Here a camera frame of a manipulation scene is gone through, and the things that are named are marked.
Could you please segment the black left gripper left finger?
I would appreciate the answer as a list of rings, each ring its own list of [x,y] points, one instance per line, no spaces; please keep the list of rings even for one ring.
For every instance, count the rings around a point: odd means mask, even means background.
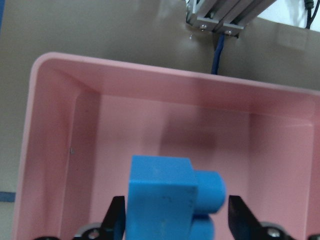
[[[125,197],[114,196],[100,225],[102,240],[122,240],[126,229]]]

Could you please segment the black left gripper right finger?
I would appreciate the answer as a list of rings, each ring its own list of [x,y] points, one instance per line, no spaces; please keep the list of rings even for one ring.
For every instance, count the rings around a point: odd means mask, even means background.
[[[239,195],[229,195],[228,227],[235,240],[255,240],[262,225]]]

